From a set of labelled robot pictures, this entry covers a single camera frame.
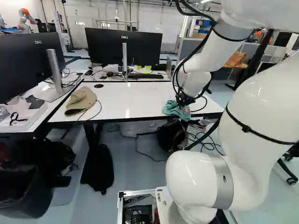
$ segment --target floor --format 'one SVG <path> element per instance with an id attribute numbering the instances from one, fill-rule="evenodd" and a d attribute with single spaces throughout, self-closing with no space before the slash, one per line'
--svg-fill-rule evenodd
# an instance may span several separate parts
<path id="1" fill-rule="evenodd" d="M 233 91 L 223 84 L 212 84 L 211 99 L 225 107 L 233 95 Z M 154 131 L 165 121 L 127 122 L 120 123 L 124 135 L 135 136 L 136 133 Z M 107 194 L 94 192 L 88 185 L 80 185 L 84 158 L 87 153 L 87 141 L 81 127 L 73 128 L 65 137 L 64 142 L 77 153 L 76 162 L 80 170 L 72 173 L 73 180 L 67 189 L 57 189 L 51 207 L 46 214 L 36 220 L 10 219 L 0 216 L 0 223 L 5 224 L 115 224 L 117 219 L 117 192 L 121 190 L 151 189 L 164 186 L 165 162 L 153 162 L 149 158 L 135 152 L 135 140 L 121 137 L 119 132 L 107 132 L 113 124 L 104 125 L 101 143 L 111 150 L 114 161 L 115 181 Z M 52 130 L 51 140 L 59 140 L 64 130 Z M 212 134 L 219 143 L 217 132 Z M 141 136 L 137 142 L 138 149 L 155 157 L 166 159 L 159 149 L 154 135 Z M 193 148 L 199 151 L 201 146 Z M 216 151 L 205 151 L 217 155 Z M 299 160 L 294 159 L 288 166 L 299 175 Z M 299 184 L 289 186 L 285 180 L 288 176 L 276 164 L 270 176 L 269 194 L 265 202 L 257 209 L 246 212 L 234 212 L 236 220 L 241 224 L 281 224 L 298 223 Z"/>

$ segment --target teal cloth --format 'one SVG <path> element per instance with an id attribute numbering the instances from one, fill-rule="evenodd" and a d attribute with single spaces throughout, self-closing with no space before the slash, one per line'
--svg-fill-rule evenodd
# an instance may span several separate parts
<path id="1" fill-rule="evenodd" d="M 166 115 L 177 115 L 184 121 L 191 119 L 191 110 L 189 106 L 179 107 L 176 101 L 168 100 L 162 112 Z"/>

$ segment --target dell logo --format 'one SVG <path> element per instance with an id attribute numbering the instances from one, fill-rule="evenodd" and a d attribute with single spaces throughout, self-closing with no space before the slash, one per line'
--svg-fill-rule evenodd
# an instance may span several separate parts
<path id="1" fill-rule="evenodd" d="M 36 44 L 42 44 L 42 41 L 34 41 Z"/>

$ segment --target office chair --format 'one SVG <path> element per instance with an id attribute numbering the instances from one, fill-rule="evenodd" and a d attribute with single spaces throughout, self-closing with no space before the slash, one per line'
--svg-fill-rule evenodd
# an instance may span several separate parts
<path id="1" fill-rule="evenodd" d="M 297 144 L 293 145 L 283 156 L 284 156 L 286 161 L 290 161 L 294 157 L 299 157 L 299 146 Z M 287 183 L 290 184 L 290 185 L 295 185 L 298 182 L 298 177 L 289 170 L 289 168 L 282 161 L 282 159 L 279 159 L 277 161 L 277 163 L 290 176 L 290 178 L 288 178 L 286 180 Z"/>

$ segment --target chair wheel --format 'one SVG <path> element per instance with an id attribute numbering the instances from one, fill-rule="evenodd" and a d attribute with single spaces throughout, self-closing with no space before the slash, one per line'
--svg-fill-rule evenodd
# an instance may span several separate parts
<path id="1" fill-rule="evenodd" d="M 295 181 L 293 178 L 289 178 L 286 180 L 288 182 L 288 184 L 290 185 L 295 185 L 297 183 L 297 181 Z"/>

